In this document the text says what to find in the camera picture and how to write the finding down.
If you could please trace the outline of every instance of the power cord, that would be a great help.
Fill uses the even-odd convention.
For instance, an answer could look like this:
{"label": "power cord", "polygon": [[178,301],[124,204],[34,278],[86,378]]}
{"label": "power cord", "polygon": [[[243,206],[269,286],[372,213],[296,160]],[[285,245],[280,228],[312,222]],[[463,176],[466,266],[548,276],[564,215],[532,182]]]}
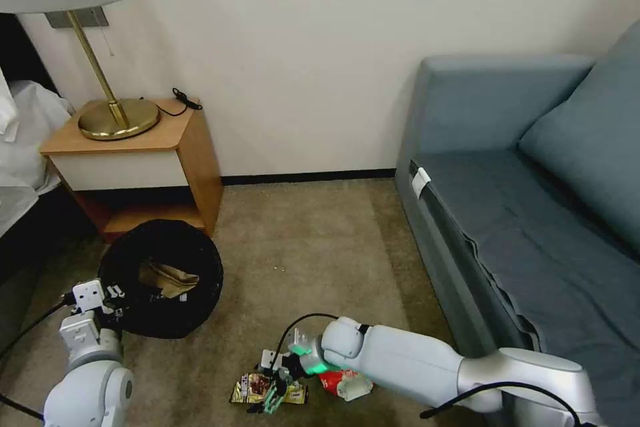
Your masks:
{"label": "power cord", "polygon": [[338,317],[331,315],[331,314],[323,314],[321,312],[314,312],[313,314],[307,314],[307,315],[303,315],[302,317],[298,317],[296,320],[294,320],[291,325],[289,327],[287,327],[287,329],[285,330],[284,334],[282,334],[282,337],[280,337],[280,342],[278,342],[278,347],[275,349],[275,355],[273,356],[273,358],[271,359],[271,364],[269,365],[269,370],[273,372],[273,366],[275,365],[275,361],[278,359],[278,353],[280,352],[280,349],[282,348],[282,344],[285,343],[285,338],[287,338],[287,334],[289,333],[289,331],[294,328],[296,326],[296,324],[298,322],[303,321],[306,318],[309,317],[326,317],[326,318],[330,318],[333,320],[338,320]]}
{"label": "power cord", "polygon": [[[69,294],[65,294],[62,297],[62,300],[60,300],[60,302],[58,302],[56,305],[54,305],[52,308],[50,308],[49,310],[47,310],[44,314],[42,314],[41,316],[39,316],[36,320],[34,320],[27,328],[25,328],[22,332],[20,332],[18,334],[18,336],[13,339],[11,342],[9,342],[9,344],[2,350],[2,352],[0,352],[0,360],[2,360],[4,358],[5,355],[7,355],[7,353],[14,347],[15,344],[17,344],[20,339],[22,339],[22,337],[24,337],[25,335],[27,335],[35,326],[37,326],[38,324],[40,324],[44,319],[46,319],[47,317],[49,317],[50,315],[54,314],[55,312],[57,312],[58,310],[60,310],[62,307],[66,306],[66,305],[70,305],[70,303],[73,303],[73,294],[69,293]],[[33,418],[36,418],[38,420],[41,420],[44,422],[44,416],[40,413],[40,412],[36,412],[33,409],[30,409],[29,407],[26,407],[8,397],[6,397],[5,395],[0,394],[0,402],[2,402],[3,404],[12,407],[16,410],[19,410],[20,412],[31,416]]]}
{"label": "power cord", "polygon": [[185,113],[187,111],[187,108],[191,108],[194,110],[202,110],[202,105],[200,105],[197,102],[194,102],[193,100],[189,100],[189,98],[187,97],[187,94],[179,91],[177,88],[173,88],[173,94],[175,96],[175,98],[179,101],[181,101],[182,103],[185,104],[185,107],[178,113],[171,113],[170,111],[166,111],[164,110],[160,105],[158,105],[157,103],[155,104],[156,107],[158,107],[158,110],[163,111],[164,113],[166,113],[167,115],[169,115],[170,117],[179,117],[180,115],[182,115],[183,113]]}
{"label": "power cord", "polygon": [[584,424],[581,423],[580,422],[580,417],[578,417],[578,414],[576,413],[576,411],[573,409],[573,407],[571,407],[569,405],[569,403],[566,400],[558,397],[556,394],[554,394],[553,392],[548,391],[545,388],[538,387],[538,386],[531,385],[531,384],[525,384],[523,382],[493,382],[491,384],[484,384],[484,385],[472,388],[471,390],[468,390],[468,391],[458,395],[457,397],[454,397],[451,400],[445,402],[440,407],[435,407],[435,408],[432,408],[431,410],[425,410],[424,412],[420,413],[420,418],[428,419],[428,418],[434,417],[434,416],[436,416],[438,414],[441,414],[445,410],[450,409],[451,407],[453,407],[458,402],[460,402],[460,401],[462,401],[464,399],[467,399],[467,398],[469,398],[471,396],[474,396],[474,395],[476,395],[476,394],[478,394],[480,392],[484,392],[485,390],[492,390],[492,389],[501,388],[501,387],[520,387],[520,388],[525,388],[525,389],[529,389],[529,390],[534,390],[536,392],[540,392],[541,394],[544,394],[547,397],[551,397],[556,402],[561,404],[565,409],[567,409],[567,411],[569,411],[569,413],[571,414],[571,417],[573,418],[574,427],[596,427],[593,424],[590,424],[588,422],[584,423]]}

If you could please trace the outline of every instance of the white wall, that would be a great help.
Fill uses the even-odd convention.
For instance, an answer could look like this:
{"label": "white wall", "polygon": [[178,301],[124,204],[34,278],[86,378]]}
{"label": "white wall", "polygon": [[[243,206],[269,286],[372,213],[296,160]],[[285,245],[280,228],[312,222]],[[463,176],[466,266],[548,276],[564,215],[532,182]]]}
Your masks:
{"label": "white wall", "polygon": [[[599,53],[640,0],[124,0],[105,8],[120,96],[205,106],[224,175],[393,167],[420,58]],[[21,20],[62,94],[101,97],[70,31]]]}

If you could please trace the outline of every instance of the brass lamp base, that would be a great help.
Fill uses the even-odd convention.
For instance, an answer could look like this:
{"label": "brass lamp base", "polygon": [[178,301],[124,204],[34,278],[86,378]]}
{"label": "brass lamp base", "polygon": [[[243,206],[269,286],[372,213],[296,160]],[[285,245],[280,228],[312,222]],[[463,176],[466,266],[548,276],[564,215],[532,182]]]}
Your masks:
{"label": "brass lamp base", "polygon": [[109,102],[100,102],[81,115],[78,128],[92,140],[119,140],[149,130],[160,120],[158,106],[149,100],[124,99],[119,101],[125,120],[118,124],[111,113]]}

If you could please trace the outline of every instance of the nightstand shelf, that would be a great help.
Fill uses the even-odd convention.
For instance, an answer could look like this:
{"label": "nightstand shelf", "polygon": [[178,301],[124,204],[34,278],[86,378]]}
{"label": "nightstand shelf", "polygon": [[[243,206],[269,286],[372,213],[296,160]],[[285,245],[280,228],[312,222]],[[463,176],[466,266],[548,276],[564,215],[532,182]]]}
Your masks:
{"label": "nightstand shelf", "polygon": [[[172,112],[183,108],[174,99],[156,103]],[[184,220],[213,233],[223,187],[201,111],[188,109],[179,117],[162,113],[153,129],[106,142],[80,134],[81,112],[45,142],[41,153],[107,242],[156,218]]]}

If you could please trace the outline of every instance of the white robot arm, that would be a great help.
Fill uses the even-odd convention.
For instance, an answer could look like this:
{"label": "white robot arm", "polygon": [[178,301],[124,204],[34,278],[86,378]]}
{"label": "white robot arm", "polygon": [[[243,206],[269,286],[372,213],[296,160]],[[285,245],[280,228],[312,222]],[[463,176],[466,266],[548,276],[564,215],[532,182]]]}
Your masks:
{"label": "white robot arm", "polygon": [[94,309],[109,313],[100,281],[79,284],[73,294],[81,313],[65,318],[60,327],[69,367],[47,397],[45,427],[122,427],[133,375],[122,366],[116,333],[96,325]]}
{"label": "white robot arm", "polygon": [[[301,355],[280,357],[277,364],[285,368],[283,371],[295,372],[298,362],[305,374],[350,368],[375,384],[430,406],[440,406],[478,386],[520,382],[560,397],[576,411],[583,424],[602,422],[586,371],[570,360],[539,352],[502,348],[487,357],[469,359],[436,338],[385,326],[367,326],[346,317],[331,322],[321,336],[310,340],[294,332],[289,349]],[[273,353],[265,351],[262,366],[268,368],[270,362],[266,360],[272,358]],[[571,415],[560,403],[528,388],[494,388],[459,404],[476,412],[495,412],[502,409],[501,391],[516,397],[519,427],[573,425]]]}

